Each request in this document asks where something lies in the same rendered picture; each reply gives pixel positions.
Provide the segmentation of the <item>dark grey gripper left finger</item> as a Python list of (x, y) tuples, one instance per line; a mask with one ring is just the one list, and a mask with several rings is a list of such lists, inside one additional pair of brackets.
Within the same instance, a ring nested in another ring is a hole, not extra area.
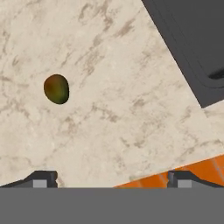
[(57, 178), (56, 171), (34, 171), (24, 179), (0, 185), (0, 188), (57, 188)]

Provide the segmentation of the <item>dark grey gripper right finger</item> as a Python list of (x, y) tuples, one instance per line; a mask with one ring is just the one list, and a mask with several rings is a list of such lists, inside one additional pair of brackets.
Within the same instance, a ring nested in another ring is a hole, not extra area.
[(223, 185), (215, 184), (213, 182), (201, 179), (190, 171), (168, 171), (167, 178), (168, 188), (223, 188)]

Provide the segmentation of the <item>green and red mango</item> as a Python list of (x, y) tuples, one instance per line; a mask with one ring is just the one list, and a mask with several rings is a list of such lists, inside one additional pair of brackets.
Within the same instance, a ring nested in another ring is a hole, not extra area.
[(53, 74), (44, 82), (45, 96), (53, 103), (64, 104), (69, 98), (67, 79), (61, 74)]

